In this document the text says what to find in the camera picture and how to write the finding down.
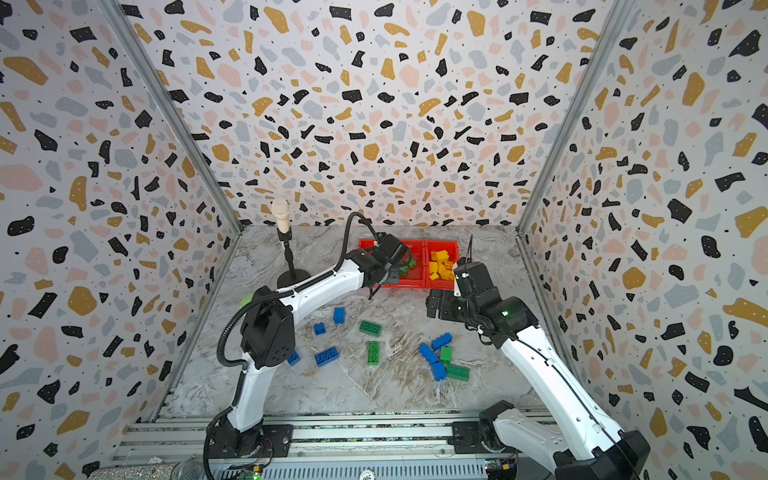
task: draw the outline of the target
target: metal frame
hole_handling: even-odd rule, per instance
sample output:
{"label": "metal frame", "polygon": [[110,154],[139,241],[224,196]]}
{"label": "metal frame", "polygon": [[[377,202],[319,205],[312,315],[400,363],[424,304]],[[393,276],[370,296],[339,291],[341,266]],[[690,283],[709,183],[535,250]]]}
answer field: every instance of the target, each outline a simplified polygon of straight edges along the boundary
{"label": "metal frame", "polygon": [[131,63],[136,68],[141,80],[144,81],[147,90],[149,90],[149,94],[152,96],[157,107],[160,109],[160,112],[168,122],[168,126],[174,132],[174,135],[176,135],[176,139],[181,144],[181,147],[187,152],[187,156],[192,161],[194,169],[198,172],[200,179],[214,199],[214,203],[218,207],[219,213],[230,227],[232,227],[232,230],[239,233],[242,231],[243,225],[237,217],[235,217],[234,209],[224,195],[221,187],[219,187],[218,180],[216,180],[213,171],[211,171],[210,167],[208,167],[208,164],[203,159],[203,154],[200,151],[200,148],[197,147],[195,140],[192,139],[192,133],[189,131],[187,124],[184,123],[184,119],[173,105],[168,91],[157,76],[157,70],[152,65],[152,60],[150,60],[144,47],[139,43],[139,39],[134,33],[133,27],[123,13],[123,8],[120,2],[118,0],[96,0],[95,3],[98,5],[104,19],[118,38],[118,42],[123,48],[125,55],[131,60]]}
{"label": "metal frame", "polygon": [[598,84],[600,75],[603,73],[605,65],[617,44],[621,29],[627,22],[630,13],[634,10],[636,3],[637,0],[615,0],[611,7],[611,12],[608,14],[608,20],[605,22],[605,28],[603,28],[598,43],[594,47],[594,54],[589,59],[587,70],[584,72],[584,78],[582,78],[581,83],[576,89],[573,101],[571,102],[571,107],[565,113],[563,126],[558,132],[558,136],[555,138],[552,148],[547,154],[544,166],[538,172],[538,180],[531,189],[531,196],[528,198],[528,204],[518,222],[518,232],[525,231],[533,221],[537,210],[537,208],[533,206],[539,205],[541,199],[544,197],[548,187],[548,178],[551,177],[554,169],[558,166],[559,159],[563,154],[566,145],[568,145],[568,140],[571,138],[571,134],[576,125],[579,124],[578,117],[589,102],[592,92]]}

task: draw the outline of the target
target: black spot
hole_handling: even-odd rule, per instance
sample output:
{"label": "black spot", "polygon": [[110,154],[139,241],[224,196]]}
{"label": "black spot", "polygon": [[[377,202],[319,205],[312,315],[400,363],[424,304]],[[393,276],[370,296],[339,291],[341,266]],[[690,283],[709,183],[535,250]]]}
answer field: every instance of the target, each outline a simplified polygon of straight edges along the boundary
{"label": "black spot", "polygon": [[760,33],[757,30],[752,30],[728,56],[733,57],[734,55],[741,55],[743,57],[749,57],[760,50],[760,47],[757,45],[758,41],[760,41]]}
{"label": "black spot", "polygon": [[676,198],[670,200],[670,202],[667,204],[667,208],[670,209],[670,216],[682,223],[685,223],[686,220],[688,220],[688,217],[690,217],[690,215],[693,213],[690,208],[683,205]]}
{"label": "black spot", "polygon": [[678,336],[685,335],[685,327],[682,323],[671,323],[667,325],[667,330],[659,335],[662,340],[670,340]]}
{"label": "black spot", "polygon": [[16,237],[17,235],[23,235],[33,231],[35,228],[35,218],[32,216],[22,218],[21,220],[14,220],[8,224],[8,236]]}
{"label": "black spot", "polygon": [[78,43],[96,39],[96,35],[91,31],[91,27],[76,28],[75,30],[70,30],[69,34],[72,35],[72,38],[77,40]]}
{"label": "black spot", "polygon": [[329,7],[331,16],[334,18],[344,18],[345,20],[352,20],[352,9],[344,7]]}
{"label": "black spot", "polygon": [[720,251],[717,249],[717,240],[709,235],[701,236],[701,249],[704,255],[712,258],[720,258]]}
{"label": "black spot", "polygon": [[543,23],[544,25],[549,25],[549,18],[552,16],[551,13],[544,13],[544,12],[531,12],[531,23]]}
{"label": "black spot", "polygon": [[686,427],[686,430],[694,434],[696,443],[698,443],[702,449],[710,449],[710,431],[707,427],[690,426]]}
{"label": "black spot", "polygon": [[587,10],[586,12],[578,13],[574,16],[574,22],[589,22],[594,15],[594,8]]}
{"label": "black spot", "polygon": [[38,397],[53,405],[56,403],[56,394],[60,388],[61,382],[59,380],[56,380],[55,382],[49,383],[47,385],[43,385],[38,390]]}

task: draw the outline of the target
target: lego brick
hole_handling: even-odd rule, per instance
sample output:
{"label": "lego brick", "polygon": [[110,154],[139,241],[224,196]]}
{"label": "lego brick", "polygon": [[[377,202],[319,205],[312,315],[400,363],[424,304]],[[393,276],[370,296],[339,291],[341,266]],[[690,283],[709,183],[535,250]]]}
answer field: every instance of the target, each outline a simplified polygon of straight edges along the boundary
{"label": "lego brick", "polygon": [[368,342],[368,365],[379,364],[379,342]]}
{"label": "lego brick", "polygon": [[346,316],[346,310],[344,310],[342,307],[336,307],[333,310],[333,322],[336,325],[340,325],[344,323],[344,317]]}
{"label": "lego brick", "polygon": [[360,323],[360,331],[367,333],[368,335],[379,336],[382,332],[382,326],[374,322],[366,322],[363,320]]}
{"label": "lego brick", "polygon": [[469,369],[465,366],[448,364],[445,366],[445,372],[450,379],[462,380],[463,382],[469,381]]}
{"label": "lego brick", "polygon": [[427,363],[439,363],[440,359],[437,358],[437,355],[433,351],[429,349],[426,343],[422,343],[419,346],[419,353],[422,354],[424,357],[424,360],[427,361]]}
{"label": "lego brick", "polygon": [[296,353],[296,350],[294,350],[293,353],[291,353],[288,357],[288,365],[294,366],[299,362],[299,360],[301,360],[301,357],[298,353]]}
{"label": "lego brick", "polygon": [[450,363],[453,360],[453,349],[449,346],[444,346],[440,349],[440,361],[443,363]]}
{"label": "lego brick", "polygon": [[432,375],[435,377],[435,381],[436,382],[439,382],[441,380],[445,380],[445,375],[446,375],[445,365],[443,365],[440,362],[437,362],[437,363],[433,363],[431,365],[431,367],[432,367]]}
{"label": "lego brick", "polygon": [[439,336],[432,341],[432,349],[433,350],[440,349],[443,346],[448,345],[451,342],[451,340],[453,340],[453,337],[451,336],[450,333],[446,333],[443,336]]}
{"label": "lego brick", "polygon": [[339,358],[339,352],[336,351],[336,347],[332,346],[325,352],[320,352],[317,355],[315,355],[315,361],[317,362],[317,366],[323,366],[327,363],[331,363],[333,360],[337,360]]}

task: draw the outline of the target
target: gray marble surface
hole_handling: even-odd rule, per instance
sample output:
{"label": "gray marble surface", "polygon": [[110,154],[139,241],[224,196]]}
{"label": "gray marble surface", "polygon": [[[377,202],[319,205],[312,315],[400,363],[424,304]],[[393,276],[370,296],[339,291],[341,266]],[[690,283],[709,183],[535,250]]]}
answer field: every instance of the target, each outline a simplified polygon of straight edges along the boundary
{"label": "gray marble surface", "polygon": [[[473,257],[488,267],[502,298],[520,297],[541,318],[531,281],[525,271],[511,227],[377,227],[401,239],[457,240],[462,253],[474,235]],[[316,274],[336,263],[342,227],[293,227],[291,248],[296,266]],[[359,238],[370,238],[361,225],[352,228],[349,250]],[[229,405],[239,369],[224,368],[216,360],[221,329],[256,288],[275,288],[286,269],[282,245],[272,227],[248,227],[237,248],[218,297],[175,393],[168,397],[164,415],[215,415]],[[540,406],[525,377],[495,348],[484,346],[477,333],[461,323],[426,316],[428,290],[381,289],[368,301],[361,289],[338,298],[302,321],[296,328],[296,351],[301,361],[285,362],[276,371],[265,411],[372,412],[394,410],[481,410],[500,399],[520,406]],[[333,308],[346,308],[346,323],[333,323]],[[362,320],[383,326],[380,364],[367,365],[367,342]],[[327,333],[315,336],[313,325],[324,322]],[[419,355],[419,344],[449,332],[453,362],[471,370],[470,381],[435,382],[429,365]],[[239,326],[227,343],[227,357],[240,358]],[[339,359],[318,367],[314,355],[335,346]]]}

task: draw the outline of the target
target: terrazzo wallpaper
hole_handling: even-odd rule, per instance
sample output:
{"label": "terrazzo wallpaper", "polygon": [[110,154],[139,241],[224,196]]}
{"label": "terrazzo wallpaper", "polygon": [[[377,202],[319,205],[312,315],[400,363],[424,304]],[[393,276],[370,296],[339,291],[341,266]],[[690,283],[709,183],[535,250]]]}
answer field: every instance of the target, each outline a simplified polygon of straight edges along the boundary
{"label": "terrazzo wallpaper", "polygon": [[86,478],[235,233],[92,4],[0,2],[0,44],[0,478]]}
{"label": "terrazzo wallpaper", "polygon": [[768,478],[768,2],[643,2],[525,240],[642,478]]}
{"label": "terrazzo wallpaper", "polygon": [[244,223],[516,224],[611,0],[124,11]]}

